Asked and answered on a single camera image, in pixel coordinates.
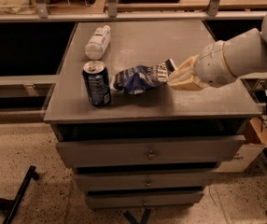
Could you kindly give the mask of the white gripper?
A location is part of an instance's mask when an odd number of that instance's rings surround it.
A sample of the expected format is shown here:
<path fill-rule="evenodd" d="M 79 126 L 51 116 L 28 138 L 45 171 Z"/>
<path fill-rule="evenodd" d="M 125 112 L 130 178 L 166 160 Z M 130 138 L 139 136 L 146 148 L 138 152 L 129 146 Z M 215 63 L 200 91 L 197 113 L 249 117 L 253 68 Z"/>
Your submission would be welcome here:
<path fill-rule="evenodd" d="M 185 62 L 177 68 L 180 76 L 193 72 L 187 78 L 169 79 L 167 84 L 177 91 L 201 91 L 207 87 L 207 84 L 219 88 L 236 81 L 237 77 L 225 62 L 224 41 L 218 41 L 206 46 L 199 56 L 190 56 Z"/>

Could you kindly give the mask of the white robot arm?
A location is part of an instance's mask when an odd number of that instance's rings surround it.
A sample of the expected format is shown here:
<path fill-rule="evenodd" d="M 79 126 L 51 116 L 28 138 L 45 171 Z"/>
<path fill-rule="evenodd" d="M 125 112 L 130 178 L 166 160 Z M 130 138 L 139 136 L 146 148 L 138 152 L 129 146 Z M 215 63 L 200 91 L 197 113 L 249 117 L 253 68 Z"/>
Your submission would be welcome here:
<path fill-rule="evenodd" d="M 190 56 L 168 77 L 174 90 L 200 91 L 233 83 L 238 77 L 267 72 L 267 14 L 261 30 L 253 28 L 227 41 L 219 40 Z"/>

